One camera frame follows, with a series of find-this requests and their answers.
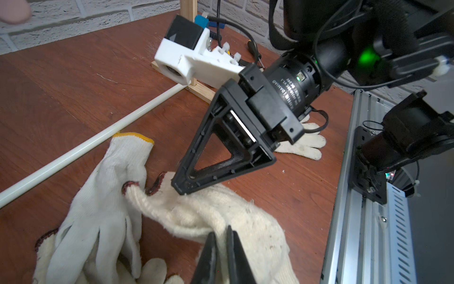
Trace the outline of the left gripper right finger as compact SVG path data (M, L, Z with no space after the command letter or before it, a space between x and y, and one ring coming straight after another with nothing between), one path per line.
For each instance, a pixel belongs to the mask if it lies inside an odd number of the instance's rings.
M230 284L256 284L240 237L231 226L227 229L227 256Z

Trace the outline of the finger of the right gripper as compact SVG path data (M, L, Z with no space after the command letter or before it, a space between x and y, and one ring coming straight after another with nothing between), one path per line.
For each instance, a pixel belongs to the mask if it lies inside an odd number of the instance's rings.
M262 136L261 123L246 104L247 98L239 85L222 86L215 94L171 181L180 195L192 194L276 162L272 148ZM212 135L221 141L231 156L225 161L196 169Z

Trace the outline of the cream glove dark cuff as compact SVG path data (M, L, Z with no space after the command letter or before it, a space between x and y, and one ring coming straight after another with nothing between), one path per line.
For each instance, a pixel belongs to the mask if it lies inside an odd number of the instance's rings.
M175 237L203 243L214 232L218 246L216 283L230 284L228 226L238 233L257 284L298 283L284 230L274 217L222 184L179 195L171 186L173 176L171 172L160 174L149 189L128 182L122 192L142 218L158 222ZM180 276L168 276L165 261L155 258L142 265L138 279L123 279L119 284L182 282Z

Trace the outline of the white glove yellow cuff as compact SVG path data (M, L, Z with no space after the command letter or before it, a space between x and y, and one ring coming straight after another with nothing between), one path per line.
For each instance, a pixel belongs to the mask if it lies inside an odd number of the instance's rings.
M36 242L34 284L118 284L141 276L142 216L122 189L128 182L144 188L153 146L138 133L112 137L60 227Z

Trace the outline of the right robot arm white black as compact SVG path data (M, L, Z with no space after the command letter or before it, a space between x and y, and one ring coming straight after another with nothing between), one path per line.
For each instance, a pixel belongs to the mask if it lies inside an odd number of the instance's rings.
M272 165L312 102L340 74L400 84L426 71L426 45L415 38L398 1L286 1L284 54L260 71L250 64L224 79L171 184L181 195Z

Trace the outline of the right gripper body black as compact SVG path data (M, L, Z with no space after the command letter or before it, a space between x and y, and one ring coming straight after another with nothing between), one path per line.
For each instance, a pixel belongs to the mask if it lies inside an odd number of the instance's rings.
M228 106L226 145L240 155L241 166L266 167L276 161L280 143L295 144L305 134L305 72L289 64L261 72L250 64L239 76L219 90Z

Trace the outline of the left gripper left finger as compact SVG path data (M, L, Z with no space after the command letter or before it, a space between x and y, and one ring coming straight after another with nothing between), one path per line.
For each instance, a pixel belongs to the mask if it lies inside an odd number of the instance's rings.
M218 246L214 232L208 234L191 284L215 284L218 262Z

